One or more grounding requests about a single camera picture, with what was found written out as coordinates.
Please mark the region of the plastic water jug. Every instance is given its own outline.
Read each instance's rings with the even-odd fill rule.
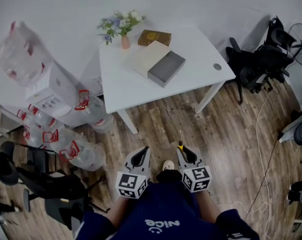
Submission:
[[[114,117],[107,114],[105,103],[98,97],[89,95],[88,90],[79,91],[79,105],[75,108],[82,113],[86,122],[99,134],[110,131]]]
[[[23,137],[26,143],[34,148],[47,149],[48,144],[44,143],[42,140],[43,130],[41,130],[36,125],[32,125],[30,127],[24,127]]]
[[[43,142],[50,145],[50,148],[57,154],[68,148],[72,141],[87,141],[83,134],[62,127],[53,132],[43,132]]]
[[[72,165],[87,171],[96,171],[106,163],[104,150],[96,144],[85,140],[73,140],[65,149],[59,152],[61,158]]]
[[[41,128],[41,126],[38,123],[36,123],[36,118],[31,112],[24,112],[19,109],[16,116],[22,120],[22,124],[24,128],[30,128],[32,126]]]
[[[32,85],[45,69],[43,56],[43,52],[23,36],[21,26],[13,22],[8,36],[0,44],[0,66],[6,74],[23,87]]]
[[[35,122],[40,125],[44,131],[55,131],[64,125],[52,116],[44,113],[33,105],[29,105],[28,110],[34,115]]]

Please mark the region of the white table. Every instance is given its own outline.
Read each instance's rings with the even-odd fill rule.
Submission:
[[[212,85],[195,109],[197,114],[225,81],[235,78],[226,61],[197,27],[152,29],[171,33],[171,51],[186,59],[183,67],[165,88],[125,66],[131,55],[144,48],[138,45],[139,36],[130,39],[131,47],[127,50],[121,48],[120,37],[114,38],[109,45],[102,43],[99,49],[106,112],[118,112],[133,134],[138,131],[126,109]],[[221,70],[215,69],[214,64],[219,64]]]

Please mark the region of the electric fan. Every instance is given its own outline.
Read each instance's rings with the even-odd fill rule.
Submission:
[[[295,60],[302,65],[302,23],[296,23],[289,29],[289,35],[295,38],[290,47],[290,52]]]

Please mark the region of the flower vase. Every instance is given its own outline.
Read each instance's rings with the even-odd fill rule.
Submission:
[[[123,49],[129,49],[130,48],[130,41],[127,35],[121,37],[121,43]]]

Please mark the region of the white cable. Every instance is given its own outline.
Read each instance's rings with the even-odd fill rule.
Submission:
[[[270,221],[271,221],[271,199],[270,199],[270,190],[269,190],[269,186],[268,186],[268,180],[267,180],[267,172],[265,170],[265,166],[263,164],[263,160],[262,160],[262,154],[261,154],[261,150],[260,150],[260,145],[259,145],[259,138],[258,138],[258,118],[259,118],[259,115],[260,115],[260,112],[264,106],[264,104],[266,103],[268,97],[270,96],[270,92],[267,94],[260,110],[259,110],[259,113],[257,114],[257,117],[256,117],[256,123],[255,123],[255,133],[256,133],[256,141],[257,141],[257,148],[259,150],[259,154],[260,154],[260,160],[261,160],[261,165],[262,165],[262,168],[263,168],[263,176],[264,176],[264,180],[265,180],[265,183],[266,183],[266,189],[267,189],[267,197],[269,199],[269,203],[268,203],[268,206],[269,206],[269,217],[267,218],[267,221],[266,221],[266,224],[264,226],[264,234],[267,238],[271,238],[270,236],[268,236],[268,231],[269,231],[269,227],[270,227]]]
[[[269,208],[269,217],[268,217],[268,219],[267,219],[267,221],[266,221],[266,224],[265,224],[265,226],[264,226],[264,231],[263,231],[263,232],[264,232],[265,236],[266,236],[267,238],[270,239],[271,237],[268,236],[268,231],[269,231],[270,221],[271,221],[271,199],[270,199],[270,190],[269,190],[269,186],[268,186],[267,175],[266,175],[265,166],[264,166],[263,160],[262,160],[262,154],[261,154],[260,145],[259,145],[259,138],[258,138],[258,118],[259,118],[260,112],[261,112],[261,110],[262,110],[264,104],[266,103],[266,101],[267,101],[269,95],[270,95],[270,92],[267,94],[267,97],[265,98],[265,100],[264,100],[264,102],[263,102],[263,104],[262,104],[262,106],[261,106],[261,108],[260,108],[260,110],[259,110],[259,112],[258,112],[258,114],[257,114],[256,122],[255,122],[255,134],[256,134],[256,141],[257,141],[257,148],[258,148],[259,154],[260,154],[261,165],[262,165],[262,168],[263,168],[263,176],[264,176],[264,180],[265,180],[265,183],[266,183],[267,195],[268,195],[269,203],[268,203],[268,202],[263,202],[263,203],[260,205],[260,207],[259,207],[258,209],[254,210],[254,211],[251,211],[251,212],[248,212],[247,209],[245,208],[245,206],[244,206],[240,201],[234,201],[234,202],[232,202],[232,203],[226,203],[226,204],[219,204],[219,205],[217,205],[217,206],[218,206],[218,207],[219,207],[219,206],[230,206],[230,205],[233,205],[233,204],[235,204],[235,203],[239,203],[240,205],[242,205],[243,209],[245,210],[245,212],[246,212],[247,214],[253,214],[253,213],[257,212],[257,211],[263,213],[263,212],[267,209],[267,207],[268,207],[268,208]]]

